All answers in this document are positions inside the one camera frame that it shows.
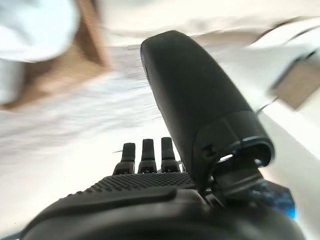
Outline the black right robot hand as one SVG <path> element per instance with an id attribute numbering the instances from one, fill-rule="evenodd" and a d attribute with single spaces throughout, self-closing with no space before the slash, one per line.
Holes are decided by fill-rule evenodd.
<path id="1" fill-rule="evenodd" d="M 61 198 L 23 230 L 22 240 L 302 240 L 288 188 L 260 172 L 275 157 L 256 113 L 194 40 L 167 31 L 140 56 L 170 137 L 134 143 L 85 191 Z"/>

